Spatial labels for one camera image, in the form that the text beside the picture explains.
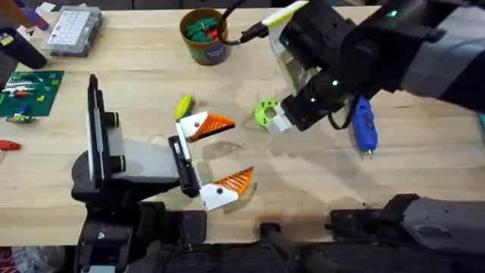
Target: clear plastic box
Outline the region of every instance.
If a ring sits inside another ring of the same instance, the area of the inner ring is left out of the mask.
[[[87,57],[102,24],[96,7],[63,6],[40,48],[52,56]]]

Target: green led light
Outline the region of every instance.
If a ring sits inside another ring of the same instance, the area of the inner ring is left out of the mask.
[[[397,15],[397,10],[392,10],[390,13],[387,14],[387,17],[394,18]]]

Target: orange triangle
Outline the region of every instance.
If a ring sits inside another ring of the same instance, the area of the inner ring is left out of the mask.
[[[209,114],[209,116],[205,119],[204,123],[197,130],[196,134],[189,137],[189,141],[191,143],[194,143],[195,141],[203,139],[204,137],[209,137],[213,134],[232,129],[235,126],[236,123],[234,123],[234,121],[230,120],[229,118],[220,115]]]
[[[235,191],[237,192],[238,196],[241,196],[248,187],[249,182],[251,182],[252,173],[254,170],[254,167],[247,168],[244,171],[240,171],[236,174],[215,181],[214,184],[225,187],[228,190]]]

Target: red screwdriver handle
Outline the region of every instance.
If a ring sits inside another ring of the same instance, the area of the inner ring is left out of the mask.
[[[9,140],[0,140],[0,150],[13,151],[20,149],[20,144]]]

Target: yellow label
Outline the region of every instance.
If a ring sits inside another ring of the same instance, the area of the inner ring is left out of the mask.
[[[14,41],[14,37],[9,35],[9,36],[6,36],[4,39],[1,39],[0,43],[2,44],[2,46],[8,46],[13,41]]]

